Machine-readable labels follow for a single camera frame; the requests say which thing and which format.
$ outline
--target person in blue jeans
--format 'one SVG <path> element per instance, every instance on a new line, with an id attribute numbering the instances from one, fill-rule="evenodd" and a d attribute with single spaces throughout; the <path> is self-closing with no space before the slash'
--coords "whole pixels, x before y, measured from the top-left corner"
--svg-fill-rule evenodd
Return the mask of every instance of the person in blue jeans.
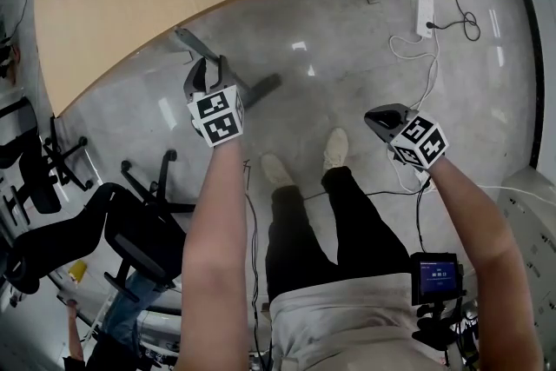
<path id="1" fill-rule="evenodd" d="M 64 358 L 66 371 L 118 369 L 135 371 L 150 369 L 150 361 L 142 360 L 139 350 L 139 330 L 137 317 L 151 306 L 165 291 L 165 287 L 135 272 L 126 281 L 126 288 L 139 297 L 131 301 L 118 293 L 110 306 L 101 327 L 98 341 L 87 365 L 83 358 L 83 348 L 77 332 L 76 302 L 68 301 L 69 357 Z"/>

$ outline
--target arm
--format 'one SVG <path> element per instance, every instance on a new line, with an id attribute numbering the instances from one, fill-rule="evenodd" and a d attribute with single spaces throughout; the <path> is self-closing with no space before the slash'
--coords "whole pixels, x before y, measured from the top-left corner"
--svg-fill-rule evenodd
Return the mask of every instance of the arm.
<path id="1" fill-rule="evenodd" d="M 81 341 L 79 340 L 79 333 L 77 332 L 77 302 L 69 300 L 67 303 L 68 309 L 68 331 L 69 331 L 69 356 L 76 361 L 83 361 L 83 348 L 81 348 Z"/>
<path id="2" fill-rule="evenodd" d="M 176 370 L 248 368 L 247 229 L 239 139 L 217 146 L 183 250 Z"/>
<path id="3" fill-rule="evenodd" d="M 429 173 L 477 273 L 481 370 L 541 370 L 526 271 L 494 204 L 442 156 Z"/>

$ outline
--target shoe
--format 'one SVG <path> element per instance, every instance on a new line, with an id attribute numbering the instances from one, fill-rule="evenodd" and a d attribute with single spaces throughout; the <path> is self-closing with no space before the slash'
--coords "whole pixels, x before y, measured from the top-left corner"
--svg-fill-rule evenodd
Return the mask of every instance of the shoe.
<path id="1" fill-rule="evenodd" d="M 284 164 L 272 153 L 267 153 L 261 158 L 262 171 L 264 172 L 267 179 L 276 186 L 277 189 L 280 187 L 293 186 L 295 185 L 294 180 L 286 171 Z"/>
<path id="2" fill-rule="evenodd" d="M 348 156 L 349 142 L 348 135 L 344 129 L 334 129 L 330 134 L 327 142 L 327 148 L 324 150 L 324 171 L 341 167 Z"/>

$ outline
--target chair backrest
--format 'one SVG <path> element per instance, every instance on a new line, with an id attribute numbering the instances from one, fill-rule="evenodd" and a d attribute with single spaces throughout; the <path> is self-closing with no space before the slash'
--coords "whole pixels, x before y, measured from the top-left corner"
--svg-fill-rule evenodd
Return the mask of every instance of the chair backrest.
<path id="1" fill-rule="evenodd" d="M 29 100 L 24 97 L 0 110 L 0 118 L 17 111 L 19 126 L 24 132 L 5 145 L 0 145 L 0 169 L 7 169 L 23 153 L 30 140 L 38 136 L 35 111 Z"/>
<path id="2" fill-rule="evenodd" d="M 104 238 L 140 274 L 169 284 L 182 272 L 185 233 L 165 222 L 156 208 L 143 205 L 126 189 L 118 190 L 109 205 Z"/>
<path id="3" fill-rule="evenodd" d="M 18 236 L 4 272 L 8 282 L 25 294 L 34 294 L 39 279 L 93 252 L 103 233 L 109 201 L 117 187 L 111 183 L 101 186 L 75 218 Z"/>
<path id="4" fill-rule="evenodd" d="M 25 148 L 19 170 L 25 189 L 40 214 L 55 214 L 62 208 L 54 185 L 50 180 L 48 163 L 43 157 L 41 140 L 35 136 Z"/>

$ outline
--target device screen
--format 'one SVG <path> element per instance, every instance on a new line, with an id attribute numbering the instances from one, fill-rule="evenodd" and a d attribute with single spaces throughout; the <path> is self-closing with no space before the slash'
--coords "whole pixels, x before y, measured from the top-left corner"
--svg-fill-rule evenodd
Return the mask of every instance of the device screen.
<path id="1" fill-rule="evenodd" d="M 453 262 L 422 262 L 420 264 L 420 291 L 446 292 L 456 289 L 456 270 Z"/>

